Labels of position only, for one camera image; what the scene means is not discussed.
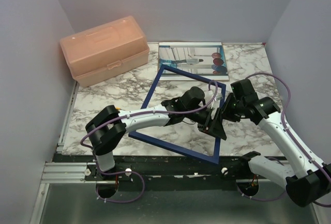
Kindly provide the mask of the pink plastic storage box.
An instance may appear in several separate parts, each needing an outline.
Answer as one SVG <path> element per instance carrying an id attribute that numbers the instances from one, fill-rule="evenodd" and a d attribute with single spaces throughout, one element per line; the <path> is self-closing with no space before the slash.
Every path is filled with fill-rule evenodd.
<path id="1" fill-rule="evenodd" d="M 62 38 L 60 46 L 81 87 L 103 82 L 147 64 L 149 46 L 132 16 Z"/>

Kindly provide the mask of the photo print with balloons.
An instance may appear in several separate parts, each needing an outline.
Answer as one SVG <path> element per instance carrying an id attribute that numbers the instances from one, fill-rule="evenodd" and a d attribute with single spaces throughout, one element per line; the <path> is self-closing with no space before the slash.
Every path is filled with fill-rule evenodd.
<path id="1" fill-rule="evenodd" d="M 230 79 L 221 42 L 161 42 L 158 67 L 162 65 L 216 81 Z"/>

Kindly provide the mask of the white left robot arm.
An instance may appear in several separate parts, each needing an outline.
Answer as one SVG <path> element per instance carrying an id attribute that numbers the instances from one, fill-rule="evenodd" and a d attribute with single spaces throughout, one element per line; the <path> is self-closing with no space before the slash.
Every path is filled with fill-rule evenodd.
<path id="1" fill-rule="evenodd" d="M 99 165 L 97 174 L 103 180 L 114 176 L 113 150 L 125 134 L 140 129 L 171 126 L 187 118 L 197 124 L 200 132 L 225 140 L 220 108 L 214 107 L 218 95 L 217 89 L 204 92 L 193 86 L 182 96 L 164 100 L 148 109 L 125 111 L 114 105 L 105 107 L 85 126 Z"/>

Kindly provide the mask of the blue wooden picture frame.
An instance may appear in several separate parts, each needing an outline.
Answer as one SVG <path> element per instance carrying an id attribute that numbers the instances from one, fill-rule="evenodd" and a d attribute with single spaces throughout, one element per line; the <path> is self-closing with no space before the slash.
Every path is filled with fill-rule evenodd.
<path id="1" fill-rule="evenodd" d="M 146 98 L 143 101 L 143 104 L 141 106 L 142 110 L 147 108 L 147 106 L 150 102 L 150 99 L 153 96 L 154 90 L 155 90 L 155 88 L 156 88 L 156 86 L 157 86 L 164 70 L 174 72 L 175 74 L 178 74 L 180 76 L 188 77 L 188 78 L 191 78 L 193 80 L 206 83 L 206 84 L 208 84 L 208 86 L 210 86 L 212 83 L 217 83 L 218 92 L 220 92 L 223 96 L 223 99 L 221 100 L 219 106 L 221 107 L 224 104 L 225 91 L 226 91 L 226 85 L 225 84 L 213 81 L 213 80 L 208 79 L 208 78 L 204 78 L 204 77 L 196 75 L 196 74 L 191 74 L 189 72 L 185 72 L 185 71 L 173 68 L 173 67 L 162 65 L 160 67 L 160 69 L 158 70 L 156 76 L 155 76 L 155 79 L 154 79 L 154 81 L 153 81 L 153 83 L 150 87 L 150 90 L 147 93 Z M 194 158 L 194 159 L 197 159 L 197 160 L 200 160 L 200 161 L 206 161 L 206 162 L 213 163 L 213 164 L 216 164 L 216 165 L 219 163 L 219 152 L 220 152 L 220 144 L 221 144 L 221 139 L 220 138 L 215 139 L 213 155 L 212 156 L 207 156 L 205 154 L 198 153 L 198 152 L 189 150 L 187 148 L 178 146 L 176 144 L 169 143 L 169 142 L 166 142 L 166 141 L 162 141 L 160 139 L 156 139 L 154 137 L 139 133 L 137 131 L 130 132 L 128 134 L 128 136 L 130 138 L 145 142 L 145 143 L 150 144 L 150 145 L 154 145 L 156 147 L 159 147 L 159 148 L 171 151 L 171 152 L 175 152 L 175 153 L 180 154 L 180 155 L 184 155 L 186 157 Z"/>

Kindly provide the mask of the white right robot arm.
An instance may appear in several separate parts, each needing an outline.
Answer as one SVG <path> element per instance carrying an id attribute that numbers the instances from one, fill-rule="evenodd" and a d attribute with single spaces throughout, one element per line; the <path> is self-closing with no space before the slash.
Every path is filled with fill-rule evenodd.
<path id="1" fill-rule="evenodd" d="M 291 129 L 279 106 L 270 98 L 259 98 L 249 79 L 231 84 L 232 92 L 222 107 L 222 119 L 239 122 L 243 117 L 260 127 L 277 145 L 289 165 L 282 166 L 257 152 L 242 156 L 238 173 L 254 174 L 282 187 L 298 206 L 305 207 L 330 193 L 330 165 L 319 158 Z"/>

